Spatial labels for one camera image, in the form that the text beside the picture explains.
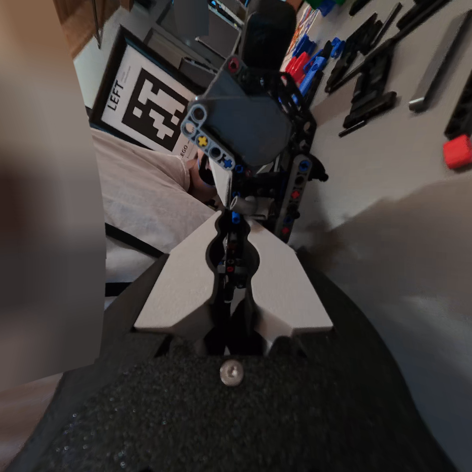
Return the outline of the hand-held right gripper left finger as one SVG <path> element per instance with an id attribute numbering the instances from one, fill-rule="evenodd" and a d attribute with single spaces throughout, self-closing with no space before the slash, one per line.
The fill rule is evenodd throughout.
<path id="1" fill-rule="evenodd" d="M 214 328 L 210 305 L 218 289 L 218 273 L 209 248 L 221 235 L 224 212 L 215 212 L 173 248 L 133 327 L 189 341 L 198 355 L 209 355 L 205 336 Z"/>

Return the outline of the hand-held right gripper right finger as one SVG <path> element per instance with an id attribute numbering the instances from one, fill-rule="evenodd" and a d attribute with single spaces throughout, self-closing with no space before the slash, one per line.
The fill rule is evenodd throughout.
<path id="1" fill-rule="evenodd" d="M 280 338 L 330 332 L 333 321 L 295 251 L 251 218 L 245 229 L 248 276 L 236 290 L 236 321 L 251 354 L 268 355 Z"/>

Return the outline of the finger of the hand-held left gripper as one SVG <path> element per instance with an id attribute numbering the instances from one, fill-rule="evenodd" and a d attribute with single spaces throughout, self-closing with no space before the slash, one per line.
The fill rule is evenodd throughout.
<path id="1" fill-rule="evenodd" d="M 214 195 L 209 200 L 213 200 L 219 208 L 230 209 L 233 200 L 232 171 L 221 168 L 213 159 L 209 159 L 209 168 L 211 169 L 215 185 Z"/>

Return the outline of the lego truck chassis model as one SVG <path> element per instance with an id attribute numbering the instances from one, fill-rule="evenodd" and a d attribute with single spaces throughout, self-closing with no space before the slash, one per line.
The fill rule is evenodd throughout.
<path id="1" fill-rule="evenodd" d="M 316 122 L 290 74 L 227 59 L 187 107 L 181 131 L 221 168 L 232 171 L 230 209 L 223 210 L 220 288 L 245 288 L 244 221 L 253 219 L 288 243 L 306 184 L 328 179 L 310 154 Z"/>

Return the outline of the large blue lego panel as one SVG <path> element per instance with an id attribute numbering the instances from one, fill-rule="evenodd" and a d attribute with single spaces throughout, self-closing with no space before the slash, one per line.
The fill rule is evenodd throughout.
<path id="1" fill-rule="evenodd" d="M 318 72 L 322 72 L 327 63 L 327 58 L 321 55 L 315 56 L 310 63 L 304 67 L 306 72 L 304 79 L 300 83 L 299 91 L 302 97 L 305 97 L 310 90 L 310 87 L 315 79 L 315 75 Z"/>

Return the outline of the red lego wheel hub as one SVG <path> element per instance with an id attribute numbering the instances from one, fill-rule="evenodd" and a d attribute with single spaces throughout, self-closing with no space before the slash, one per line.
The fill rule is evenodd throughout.
<path id="1" fill-rule="evenodd" d="M 292 77 L 295 77 L 296 75 L 302 74 L 303 75 L 303 69 L 304 66 L 306 65 L 307 62 L 310 61 L 310 54 L 307 52 L 303 51 L 299 54 L 299 56 L 293 56 L 292 59 L 288 62 L 285 72 L 287 74 L 292 75 Z"/>

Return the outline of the pile of black lego pieces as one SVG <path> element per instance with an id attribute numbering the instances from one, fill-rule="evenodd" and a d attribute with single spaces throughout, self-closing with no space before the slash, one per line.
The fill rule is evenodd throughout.
<path id="1" fill-rule="evenodd" d="M 394 41 L 380 45 L 381 39 L 396 19 L 403 5 L 394 4 L 385 21 L 373 13 L 346 40 L 344 50 L 329 75 L 325 92 L 331 94 L 352 78 L 357 78 L 351 108 L 339 137 L 343 138 L 365 126 L 370 119 L 394 107 L 396 93 L 384 94 Z"/>

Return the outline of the black lego beam red bush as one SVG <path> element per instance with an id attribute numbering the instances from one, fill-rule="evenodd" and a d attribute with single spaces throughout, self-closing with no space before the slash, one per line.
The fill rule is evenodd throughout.
<path id="1" fill-rule="evenodd" d="M 459 169 L 472 162 L 472 86 L 466 85 L 446 125 L 443 157 L 450 169 Z"/>

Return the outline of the grey lego beam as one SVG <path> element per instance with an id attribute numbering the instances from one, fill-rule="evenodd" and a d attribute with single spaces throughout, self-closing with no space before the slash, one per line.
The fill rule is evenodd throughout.
<path id="1" fill-rule="evenodd" d="M 471 25 L 471 17 L 472 11 L 469 9 L 453 18 L 448 25 L 419 81 L 415 93 L 410 98 L 408 108 L 411 112 L 415 114 L 423 113 L 430 107 L 442 76 L 446 72 L 455 51 Z"/>

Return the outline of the person's left hand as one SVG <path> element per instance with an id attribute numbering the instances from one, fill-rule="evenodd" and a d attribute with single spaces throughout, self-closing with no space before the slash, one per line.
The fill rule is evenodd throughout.
<path id="1" fill-rule="evenodd" d="M 196 156 L 186 162 L 186 168 L 190 177 L 188 193 L 204 204 L 220 204 L 208 156 L 198 150 Z"/>

